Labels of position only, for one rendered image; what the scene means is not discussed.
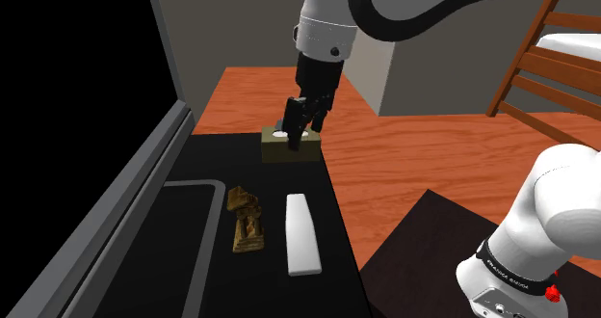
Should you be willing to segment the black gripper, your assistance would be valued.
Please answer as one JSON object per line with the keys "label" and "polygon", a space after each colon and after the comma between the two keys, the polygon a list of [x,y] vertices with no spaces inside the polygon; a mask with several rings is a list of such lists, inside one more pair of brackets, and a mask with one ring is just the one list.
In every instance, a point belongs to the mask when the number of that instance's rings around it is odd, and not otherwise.
{"label": "black gripper", "polygon": [[320,133],[328,111],[332,109],[335,92],[339,87],[344,62],[323,62],[299,53],[295,81],[300,87],[300,97],[286,101],[282,131],[287,134],[288,147],[299,150],[306,122],[306,98],[325,99],[326,107],[317,107],[310,113],[311,130]]}

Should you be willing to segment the olive tissue box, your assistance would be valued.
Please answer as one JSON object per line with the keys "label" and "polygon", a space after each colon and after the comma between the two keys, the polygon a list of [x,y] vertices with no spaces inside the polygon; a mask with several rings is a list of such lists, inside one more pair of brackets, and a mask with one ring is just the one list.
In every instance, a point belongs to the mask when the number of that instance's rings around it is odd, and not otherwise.
{"label": "olive tissue box", "polygon": [[274,126],[262,128],[260,146],[263,163],[313,162],[322,158],[320,134],[309,128],[302,133],[298,150],[290,149],[287,134]]}

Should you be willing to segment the white remote control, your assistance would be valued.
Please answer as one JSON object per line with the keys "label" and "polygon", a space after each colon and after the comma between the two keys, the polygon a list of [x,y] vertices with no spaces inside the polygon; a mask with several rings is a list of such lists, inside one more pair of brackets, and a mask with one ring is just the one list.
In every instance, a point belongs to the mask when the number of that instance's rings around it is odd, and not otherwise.
{"label": "white remote control", "polygon": [[285,238],[290,277],[322,272],[314,223],[304,194],[286,197]]}

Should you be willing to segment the golden carved figure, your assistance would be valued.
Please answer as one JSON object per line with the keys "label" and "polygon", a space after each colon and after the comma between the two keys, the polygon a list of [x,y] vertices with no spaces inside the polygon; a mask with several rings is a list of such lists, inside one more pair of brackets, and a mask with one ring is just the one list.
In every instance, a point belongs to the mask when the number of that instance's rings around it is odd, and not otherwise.
{"label": "golden carved figure", "polygon": [[226,209],[236,215],[232,251],[243,253],[263,250],[265,235],[261,224],[262,207],[258,203],[258,197],[237,186],[228,191]]}

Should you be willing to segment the grey sink basin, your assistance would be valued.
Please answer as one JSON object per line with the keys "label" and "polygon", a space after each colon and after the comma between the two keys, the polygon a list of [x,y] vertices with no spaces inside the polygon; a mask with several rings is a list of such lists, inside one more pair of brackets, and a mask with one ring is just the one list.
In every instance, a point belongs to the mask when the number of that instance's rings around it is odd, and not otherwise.
{"label": "grey sink basin", "polygon": [[219,181],[167,183],[92,318],[181,318]]}

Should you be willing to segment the dark robot stand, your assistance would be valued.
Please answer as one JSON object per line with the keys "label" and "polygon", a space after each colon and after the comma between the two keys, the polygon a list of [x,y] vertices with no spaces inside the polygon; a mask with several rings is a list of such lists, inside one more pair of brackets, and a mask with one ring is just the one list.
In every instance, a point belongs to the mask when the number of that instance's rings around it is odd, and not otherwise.
{"label": "dark robot stand", "polygon": [[426,191],[360,270],[372,318],[477,318],[456,269],[496,228]]}

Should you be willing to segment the dark window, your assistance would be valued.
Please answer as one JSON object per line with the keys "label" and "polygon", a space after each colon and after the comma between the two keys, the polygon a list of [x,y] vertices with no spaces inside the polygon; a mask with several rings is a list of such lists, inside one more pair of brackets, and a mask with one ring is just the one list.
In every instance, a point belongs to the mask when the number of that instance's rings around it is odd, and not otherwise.
{"label": "dark window", "polygon": [[159,0],[0,0],[0,318],[61,318],[190,118]]}

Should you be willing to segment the brown wooden chair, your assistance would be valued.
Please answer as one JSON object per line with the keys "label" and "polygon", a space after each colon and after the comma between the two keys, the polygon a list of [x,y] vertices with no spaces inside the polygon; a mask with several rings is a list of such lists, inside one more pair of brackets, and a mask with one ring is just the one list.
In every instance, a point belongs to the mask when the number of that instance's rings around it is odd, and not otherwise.
{"label": "brown wooden chair", "polygon": [[542,2],[527,36],[522,41],[499,89],[487,108],[486,114],[493,118],[498,111],[503,111],[559,143],[580,145],[581,140],[506,102],[510,88],[515,86],[561,104],[577,114],[601,121],[601,105],[548,87],[519,74],[520,71],[525,70],[566,86],[601,96],[601,62],[536,46],[536,41],[546,25],[601,33],[601,16],[556,13],[554,9],[559,1],[544,0]]}

